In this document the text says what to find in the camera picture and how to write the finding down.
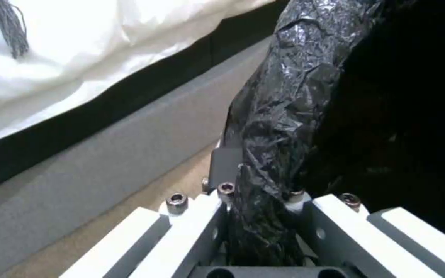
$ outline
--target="white fabric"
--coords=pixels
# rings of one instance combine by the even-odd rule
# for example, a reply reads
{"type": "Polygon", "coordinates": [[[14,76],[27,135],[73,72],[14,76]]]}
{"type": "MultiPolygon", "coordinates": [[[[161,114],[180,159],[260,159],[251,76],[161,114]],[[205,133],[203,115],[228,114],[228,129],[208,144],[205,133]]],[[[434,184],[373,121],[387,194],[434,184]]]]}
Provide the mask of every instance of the white fabric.
{"type": "Polygon", "coordinates": [[[73,109],[117,81],[274,0],[10,0],[30,52],[0,32],[0,138],[73,109]]]}

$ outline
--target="beige carpet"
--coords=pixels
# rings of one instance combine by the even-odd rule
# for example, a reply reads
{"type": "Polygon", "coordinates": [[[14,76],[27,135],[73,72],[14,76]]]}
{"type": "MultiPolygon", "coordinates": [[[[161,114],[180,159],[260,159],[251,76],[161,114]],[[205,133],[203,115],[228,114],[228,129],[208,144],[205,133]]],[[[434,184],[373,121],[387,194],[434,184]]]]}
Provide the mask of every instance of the beige carpet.
{"type": "Polygon", "coordinates": [[[174,192],[196,197],[202,190],[202,178],[208,176],[212,149],[214,145],[208,146],[103,215],[12,267],[1,277],[58,277],[136,207],[157,210],[161,202],[174,192]]]}

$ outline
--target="black plastic bag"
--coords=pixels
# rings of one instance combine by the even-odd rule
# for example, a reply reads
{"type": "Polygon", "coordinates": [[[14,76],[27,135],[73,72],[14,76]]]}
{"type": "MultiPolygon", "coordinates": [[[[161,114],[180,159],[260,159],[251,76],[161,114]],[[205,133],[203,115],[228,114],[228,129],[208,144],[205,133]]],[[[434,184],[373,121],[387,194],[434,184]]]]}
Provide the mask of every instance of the black plastic bag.
{"type": "Polygon", "coordinates": [[[445,74],[429,70],[437,63],[445,70],[445,2],[291,0],[228,113],[222,146],[243,150],[229,263],[304,264],[284,207],[303,188],[353,192],[371,210],[402,205],[444,227],[443,213],[423,213],[434,204],[420,193],[445,194],[445,168],[434,169],[445,137],[425,126],[445,132],[445,114],[433,113],[445,98],[445,74]]]}

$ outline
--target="gray fringe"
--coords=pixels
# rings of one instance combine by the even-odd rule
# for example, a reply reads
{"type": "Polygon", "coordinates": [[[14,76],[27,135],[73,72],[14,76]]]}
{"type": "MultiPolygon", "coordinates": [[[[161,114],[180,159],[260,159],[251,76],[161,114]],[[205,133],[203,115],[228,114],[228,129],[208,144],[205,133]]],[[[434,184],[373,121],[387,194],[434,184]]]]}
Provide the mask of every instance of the gray fringe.
{"type": "Polygon", "coordinates": [[[23,20],[23,14],[18,7],[11,5],[8,0],[0,0],[0,28],[7,45],[11,48],[13,58],[22,56],[29,50],[27,27],[23,20]],[[22,23],[20,23],[14,9],[20,13],[22,23]]]}

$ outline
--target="bed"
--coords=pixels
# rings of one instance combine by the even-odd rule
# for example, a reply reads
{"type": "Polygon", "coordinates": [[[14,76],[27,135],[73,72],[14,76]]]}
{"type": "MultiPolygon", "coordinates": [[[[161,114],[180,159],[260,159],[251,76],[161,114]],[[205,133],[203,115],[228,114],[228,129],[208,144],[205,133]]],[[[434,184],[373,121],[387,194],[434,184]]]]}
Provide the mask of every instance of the bed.
{"type": "Polygon", "coordinates": [[[143,2],[12,1],[32,50],[0,54],[0,274],[215,141],[286,5],[143,2]]]}

